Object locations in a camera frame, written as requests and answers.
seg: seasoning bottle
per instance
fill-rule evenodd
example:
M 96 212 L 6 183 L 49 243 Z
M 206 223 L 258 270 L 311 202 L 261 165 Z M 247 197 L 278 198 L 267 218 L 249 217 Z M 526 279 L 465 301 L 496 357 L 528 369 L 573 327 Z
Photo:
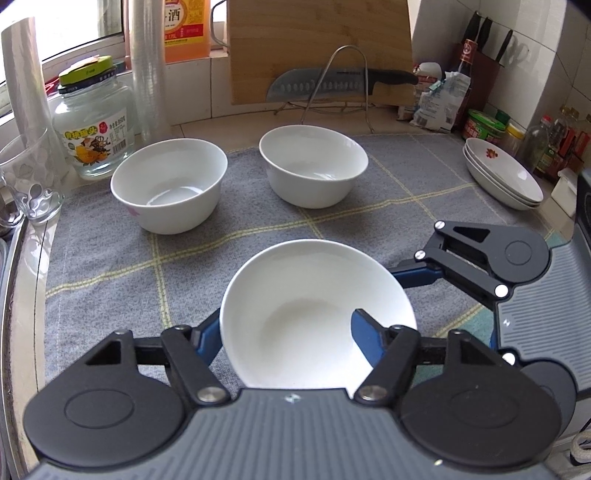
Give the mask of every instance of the seasoning bottle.
M 511 157 L 515 157 L 524 138 L 525 132 L 509 121 L 505 133 L 499 142 L 499 147 L 505 150 Z
M 545 149 L 548 147 L 551 123 L 552 119 L 548 115 L 544 115 L 539 125 L 529 127 L 517 152 L 517 160 L 530 173 L 535 170 Z
M 111 174 L 134 150 L 133 94 L 117 81 L 110 56 L 91 57 L 59 75 L 53 128 L 86 180 Z
M 463 73 L 467 77 L 472 76 L 472 63 L 474 62 L 474 56 L 476 55 L 476 48 L 478 45 L 473 40 L 466 40 L 464 42 L 464 48 L 462 50 L 462 55 L 460 56 L 460 64 L 456 68 L 456 72 Z M 454 128 L 459 127 L 462 124 L 464 113 L 466 112 L 466 107 L 468 106 L 468 100 L 470 99 L 470 94 L 472 93 L 472 85 L 468 87 L 468 91 L 462 100 L 462 104 L 460 105 L 459 110 L 457 111 L 456 120 L 453 124 Z

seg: jar lid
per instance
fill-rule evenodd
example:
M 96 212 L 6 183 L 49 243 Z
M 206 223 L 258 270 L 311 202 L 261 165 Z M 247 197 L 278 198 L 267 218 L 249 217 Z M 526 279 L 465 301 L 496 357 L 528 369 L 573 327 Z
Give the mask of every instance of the jar lid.
M 505 131 L 505 125 L 484 112 L 470 109 L 468 110 L 468 115 L 470 115 L 474 120 L 483 123 L 491 130 L 498 131 L 499 133 L 503 133 Z
M 61 72 L 58 78 L 60 79 L 60 85 L 65 87 L 96 77 L 111 68 L 113 68 L 113 57 L 110 55 L 99 57 L 97 55 L 77 61 L 70 68 Z
M 94 85 L 95 83 L 102 82 L 103 80 L 114 77 L 116 75 L 117 75 L 117 67 L 113 67 L 110 70 L 107 70 L 106 72 L 101 73 L 100 75 L 95 75 L 93 77 L 90 77 L 89 79 L 82 80 L 81 82 L 78 82 L 78 83 L 72 83 L 71 85 L 65 85 L 65 86 L 60 84 L 60 86 L 57 88 L 57 93 L 59 93 L 60 95 L 63 95 L 64 93 L 77 92 L 78 90 L 88 88 L 89 86 Z
M 507 125 L 507 132 L 519 140 L 523 140 L 525 137 L 525 132 L 518 126 L 513 125 L 511 122 L 509 122 Z

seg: yellow grid line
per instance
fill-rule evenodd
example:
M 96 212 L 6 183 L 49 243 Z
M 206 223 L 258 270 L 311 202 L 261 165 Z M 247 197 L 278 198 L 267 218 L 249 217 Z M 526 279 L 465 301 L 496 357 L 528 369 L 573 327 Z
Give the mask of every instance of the yellow grid line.
M 316 223 L 314 223 L 314 219 L 310 215 L 308 215 L 308 212 L 306 212 L 302 207 L 298 207 L 297 209 L 300 212 L 300 214 L 302 215 L 302 217 L 304 217 L 304 219 L 306 219 L 306 223 L 310 227 L 310 230 L 312 230 L 312 232 L 315 234 L 316 238 L 320 238 L 321 240 L 324 240 L 324 235 L 322 235 L 322 233 L 320 232 L 320 230 L 316 226 Z
M 458 173 L 453 168 L 451 168 L 447 163 L 445 163 L 441 158 L 439 158 L 439 156 L 433 150 L 431 150 L 428 146 L 423 145 L 416 138 L 414 138 L 413 135 L 411 135 L 411 138 L 416 143 L 418 143 L 419 145 L 421 145 L 425 150 L 427 150 L 431 155 L 433 155 L 433 157 L 435 157 L 440 163 L 442 163 L 445 167 L 447 167 L 447 169 L 449 171 L 451 171 L 458 179 L 460 179 L 460 181 L 466 183 L 466 180 L 464 180 L 462 177 L 460 177 L 458 175 Z M 492 207 L 492 205 L 490 203 L 488 203 L 486 201 L 486 199 L 480 194 L 480 192 L 476 188 L 476 184 L 474 184 L 474 186 L 472 187 L 472 190 L 474 190 L 474 193 L 476 193 L 477 197 L 480 198 L 480 200 L 482 200 L 482 203 L 484 203 L 491 210 L 492 213 L 494 213 L 498 218 L 500 218 L 501 222 L 503 222 L 505 225 L 507 225 L 506 220 L 502 216 L 500 216 L 499 213 Z
M 552 234 L 554 233 L 554 231 L 555 230 L 553 228 L 551 228 L 548 231 L 548 233 L 545 235 L 544 240 L 548 241 L 548 239 L 552 236 Z M 481 305 L 480 303 L 477 303 L 476 305 L 474 305 L 473 307 L 469 308 L 464 313 L 462 313 L 454 321 L 452 321 L 448 325 L 445 325 L 445 327 L 439 329 L 437 331 L 437 333 L 435 334 L 435 337 L 437 337 L 437 338 L 443 338 L 443 337 L 447 336 L 447 333 L 450 330 L 462 326 L 468 320 L 474 318 L 483 308 L 484 308 L 484 305 Z
M 473 183 L 465 183 L 463 185 L 452 187 L 450 189 L 439 190 L 437 192 L 423 193 L 421 195 L 416 195 L 414 197 L 403 197 L 401 199 L 389 199 L 389 200 L 384 200 L 383 202 L 374 203 L 372 205 L 366 205 L 363 207 L 356 207 L 356 208 L 352 208 L 349 210 L 344 210 L 342 212 L 327 213 L 325 215 L 320 215 L 318 217 L 315 217 L 313 219 L 313 222 L 314 223 L 328 222 L 330 220 L 338 220 L 338 219 L 345 218 L 348 216 L 357 215 L 358 213 L 373 212 L 375 210 L 380 210 L 382 208 L 388 207 L 390 205 L 402 205 L 404 203 L 415 202 L 416 200 L 425 200 L 425 199 L 429 199 L 429 198 L 435 198 L 435 197 L 439 197 L 439 196 L 442 196 L 442 195 L 445 195 L 448 193 L 457 192 L 458 190 L 462 190 L 465 188 L 471 188 L 473 185 L 474 185 Z M 306 220 L 295 220 L 292 222 L 281 223 L 279 225 L 261 226 L 261 227 L 248 228 L 248 229 L 244 229 L 244 230 L 238 230 L 236 232 L 232 232 L 227 235 L 224 235 L 223 237 L 220 237 L 217 240 L 214 240 L 212 242 L 209 242 L 209 243 L 206 243 L 203 245 L 199 245 L 197 247 L 190 247 L 190 248 L 187 248 L 184 250 L 179 250 L 174 253 L 160 255 L 159 259 L 160 259 L 160 262 L 162 264 L 164 264 L 164 263 L 167 263 L 167 262 L 170 262 L 173 260 L 179 260 L 182 258 L 192 257 L 193 255 L 205 253 L 205 252 L 213 250 L 217 247 L 221 247 L 223 244 L 226 244 L 231 240 L 236 240 L 236 239 L 239 239 L 239 238 L 242 238 L 245 236 L 255 235 L 257 233 L 267 233 L 267 232 L 288 230 L 288 229 L 298 228 L 298 227 L 306 226 L 306 225 L 308 225 Z M 100 282 L 106 281 L 106 280 L 121 278 L 121 277 L 123 277 L 127 274 L 130 274 L 130 273 L 144 270 L 146 268 L 155 267 L 155 265 L 156 265 L 155 259 L 151 259 L 151 260 L 141 262 L 136 265 L 132 265 L 130 267 L 121 268 L 120 270 L 102 273 L 102 274 L 97 275 L 96 277 L 89 278 L 87 280 L 80 280 L 77 282 L 65 283 L 65 284 L 62 284 L 57 287 L 53 287 L 53 288 L 49 289 L 47 291 L 46 298 L 49 299 L 49 298 L 53 297 L 54 295 L 57 295 L 58 293 L 61 293 L 63 291 L 80 290 L 81 288 L 91 287 L 91 286 L 94 286 L 94 285 L 96 285 Z
M 402 183 L 400 180 L 398 180 L 394 176 L 394 174 L 391 171 L 389 171 L 377 158 L 375 158 L 370 153 L 368 153 L 368 157 L 371 158 L 374 162 L 376 162 L 376 164 L 378 165 L 378 167 L 381 168 L 384 171 L 384 173 L 386 175 L 388 175 L 388 177 L 390 177 L 391 179 L 393 179 L 393 181 L 395 181 L 400 186 L 400 188 L 402 188 L 407 193 L 407 195 L 410 195 L 410 197 L 413 199 L 413 202 L 416 202 L 419 205 L 419 207 L 421 207 L 425 211 L 425 213 L 427 215 L 429 215 L 429 217 L 431 217 L 431 219 L 433 221 L 436 221 L 437 220 L 437 218 L 435 218 L 435 216 L 431 213 L 431 210 L 429 210 L 427 207 L 425 207 L 425 204 L 423 202 L 421 202 L 418 198 L 416 198 L 414 196 L 414 194 L 408 188 L 405 187 L 404 183 Z
M 158 237 L 154 233 L 151 233 L 148 236 L 148 241 L 150 242 L 152 257 L 154 259 L 154 275 L 156 276 L 156 288 L 158 290 L 158 302 L 160 304 L 160 320 L 164 328 L 170 328 L 173 323 L 170 318 L 164 270 L 162 269 L 162 260 L 160 258 L 160 250 L 158 249 Z

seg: glass bottle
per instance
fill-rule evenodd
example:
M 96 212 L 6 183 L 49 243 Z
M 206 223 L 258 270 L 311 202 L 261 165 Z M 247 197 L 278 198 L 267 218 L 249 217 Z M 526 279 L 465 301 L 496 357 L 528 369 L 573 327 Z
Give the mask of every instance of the glass bottle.
M 517 160 L 527 171 L 532 173 L 540 161 L 550 140 L 550 124 L 552 119 L 544 115 L 539 125 L 527 129 L 525 139 L 517 152 Z
M 53 128 L 78 175 L 113 173 L 134 151 L 132 90 L 118 82 L 111 57 L 82 60 L 60 73 Z

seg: green lid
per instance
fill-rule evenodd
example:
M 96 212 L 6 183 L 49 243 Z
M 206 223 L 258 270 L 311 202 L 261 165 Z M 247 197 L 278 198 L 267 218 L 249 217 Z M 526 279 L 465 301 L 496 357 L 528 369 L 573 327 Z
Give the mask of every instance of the green lid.
M 490 128 L 493 131 L 498 130 L 499 133 L 503 133 L 505 131 L 505 125 L 503 125 L 501 122 L 495 120 L 493 117 L 487 115 L 484 112 L 479 112 L 478 110 L 470 109 L 468 110 L 468 115 L 471 116 L 477 122 L 484 124 L 484 126 Z
M 504 112 L 503 110 L 497 110 L 495 119 L 506 126 L 509 123 L 509 120 L 511 120 L 511 117 L 508 113 Z
M 90 57 L 89 59 L 77 61 L 70 68 L 60 73 L 60 84 L 65 86 L 82 82 L 83 80 L 100 75 L 112 67 L 113 58 L 110 55 Z

